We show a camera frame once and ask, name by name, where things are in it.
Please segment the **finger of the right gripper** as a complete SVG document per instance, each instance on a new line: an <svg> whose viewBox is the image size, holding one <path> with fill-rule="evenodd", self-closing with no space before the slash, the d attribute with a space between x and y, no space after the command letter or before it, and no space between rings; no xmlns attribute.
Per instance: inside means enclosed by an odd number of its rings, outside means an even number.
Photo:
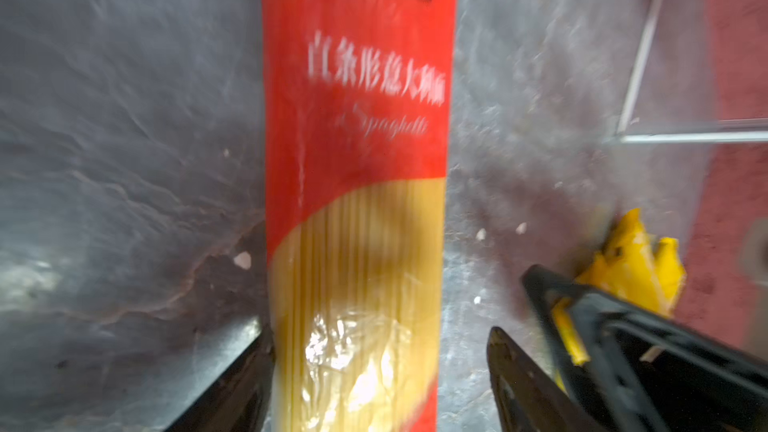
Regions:
<svg viewBox="0 0 768 432"><path fill-rule="evenodd" d="M607 431L764 431L767 364L540 266L522 285L564 393Z"/></svg>

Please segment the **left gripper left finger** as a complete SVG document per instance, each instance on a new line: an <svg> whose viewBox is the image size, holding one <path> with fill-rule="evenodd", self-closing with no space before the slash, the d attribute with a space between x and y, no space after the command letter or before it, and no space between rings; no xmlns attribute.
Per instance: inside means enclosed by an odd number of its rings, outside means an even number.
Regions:
<svg viewBox="0 0 768 432"><path fill-rule="evenodd" d="M166 431L262 430L269 411L274 368L274 337L267 328Z"/></svg>

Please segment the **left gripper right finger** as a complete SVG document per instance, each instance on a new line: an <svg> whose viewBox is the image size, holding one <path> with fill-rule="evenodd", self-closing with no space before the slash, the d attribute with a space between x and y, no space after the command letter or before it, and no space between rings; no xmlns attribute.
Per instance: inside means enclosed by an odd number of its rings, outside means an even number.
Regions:
<svg viewBox="0 0 768 432"><path fill-rule="evenodd" d="M501 328L486 347L490 383L504 432L603 431Z"/></svg>

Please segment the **red spaghetti bag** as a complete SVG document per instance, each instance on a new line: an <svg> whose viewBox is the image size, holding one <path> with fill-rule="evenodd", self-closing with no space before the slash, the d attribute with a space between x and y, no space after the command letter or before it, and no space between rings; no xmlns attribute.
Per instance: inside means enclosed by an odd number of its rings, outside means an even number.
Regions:
<svg viewBox="0 0 768 432"><path fill-rule="evenodd" d="M456 0L262 0L276 431L436 427Z"/></svg>

